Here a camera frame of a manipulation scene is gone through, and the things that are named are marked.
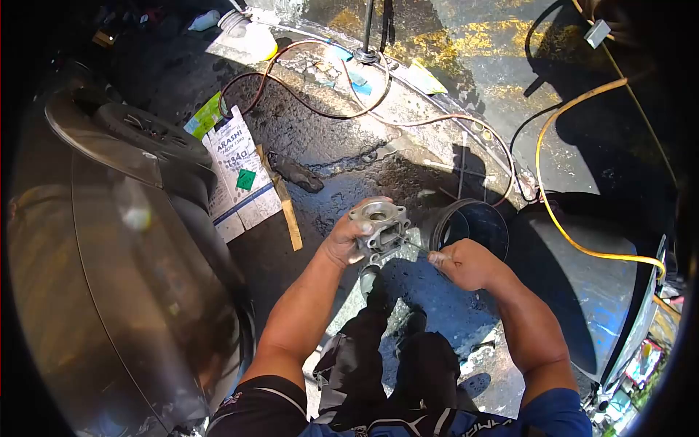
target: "man's right hand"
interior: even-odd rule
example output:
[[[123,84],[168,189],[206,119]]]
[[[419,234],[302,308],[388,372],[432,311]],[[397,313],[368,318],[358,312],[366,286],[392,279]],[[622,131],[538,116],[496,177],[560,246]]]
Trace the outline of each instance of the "man's right hand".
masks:
[[[507,268],[489,250],[468,238],[448,245],[439,252],[429,252],[427,261],[454,284],[468,291],[488,288],[491,279]]]

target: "yellow cable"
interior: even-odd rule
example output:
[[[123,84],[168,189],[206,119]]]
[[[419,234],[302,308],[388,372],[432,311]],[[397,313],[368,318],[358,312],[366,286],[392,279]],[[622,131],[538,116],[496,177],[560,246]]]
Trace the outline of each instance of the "yellow cable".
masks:
[[[615,253],[604,253],[604,252],[595,252],[594,250],[590,250],[587,248],[582,247],[578,243],[574,242],[574,240],[565,232],[559,221],[556,219],[556,216],[554,215],[554,211],[551,209],[551,206],[549,205],[549,199],[546,197],[546,191],[544,189],[544,184],[543,180],[541,178],[541,167],[539,165],[539,156],[541,155],[541,142],[544,139],[544,134],[546,133],[546,129],[549,128],[551,123],[553,123],[556,118],[559,117],[560,114],[566,112],[568,109],[572,108],[573,106],[577,105],[583,100],[587,100],[590,97],[596,96],[597,94],[602,94],[603,92],[609,91],[610,89],[614,88],[619,88],[623,87],[626,85],[628,82],[627,78],[622,78],[619,80],[615,80],[614,82],[610,82],[607,84],[604,84],[600,87],[597,87],[595,89],[591,89],[590,91],[586,92],[585,94],[576,97],[575,99],[567,102],[565,105],[561,106],[560,109],[558,109],[551,117],[549,117],[548,120],[544,123],[544,127],[541,128],[541,132],[539,133],[539,138],[536,141],[536,177],[539,180],[539,190],[541,191],[541,197],[544,200],[544,205],[546,205],[546,210],[549,212],[549,215],[551,216],[551,220],[553,220],[554,224],[556,227],[559,229],[561,232],[561,235],[565,237],[566,240],[576,249],[578,249],[580,252],[587,253],[588,255],[591,255],[593,257],[597,258],[605,258],[605,259],[619,259],[621,261],[635,261],[635,262],[643,262],[646,264],[652,264],[660,270],[660,275],[658,276],[658,279],[660,280],[663,276],[665,276],[665,264],[663,264],[662,261],[659,259],[651,258],[651,257],[641,257],[639,255],[620,255],[620,254],[615,254]]]

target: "metal compressor part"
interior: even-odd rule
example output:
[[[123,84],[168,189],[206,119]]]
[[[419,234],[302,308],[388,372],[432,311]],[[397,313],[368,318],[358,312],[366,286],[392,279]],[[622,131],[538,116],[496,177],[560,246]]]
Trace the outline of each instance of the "metal compressor part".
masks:
[[[349,212],[350,220],[365,220],[374,226],[374,233],[357,239],[359,250],[370,264],[397,251],[404,244],[402,237],[410,227],[408,210],[405,206],[391,202],[369,201]]]

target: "wooden stick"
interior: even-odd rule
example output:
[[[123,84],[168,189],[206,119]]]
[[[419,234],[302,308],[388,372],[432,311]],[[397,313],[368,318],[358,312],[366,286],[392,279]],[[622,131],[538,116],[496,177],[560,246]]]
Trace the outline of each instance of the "wooden stick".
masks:
[[[301,238],[301,232],[298,230],[298,222],[296,222],[296,214],[294,213],[294,205],[291,203],[291,196],[287,190],[284,180],[277,173],[272,171],[272,167],[269,165],[267,156],[262,151],[262,144],[257,146],[257,154],[260,156],[262,165],[269,173],[272,183],[274,184],[274,189],[279,196],[279,200],[282,201],[282,211],[284,211],[284,217],[287,219],[287,226],[289,227],[289,237],[291,239],[291,246],[294,248],[294,252],[300,250],[303,247],[303,239]]]

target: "man's arm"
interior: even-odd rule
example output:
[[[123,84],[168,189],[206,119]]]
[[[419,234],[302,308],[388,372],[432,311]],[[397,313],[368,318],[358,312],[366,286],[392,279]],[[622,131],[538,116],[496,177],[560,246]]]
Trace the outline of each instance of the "man's arm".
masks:
[[[381,200],[391,201],[386,197]],[[240,384],[257,376],[278,375],[305,390],[303,362],[313,353],[328,326],[345,267],[362,258],[355,240],[372,233],[369,222],[349,221],[347,214],[338,220],[301,276],[274,305],[257,354]]]
[[[505,263],[472,240],[430,252],[428,261],[461,289],[485,288],[497,300],[512,362],[524,375],[521,407],[550,389],[577,391],[556,316]]]

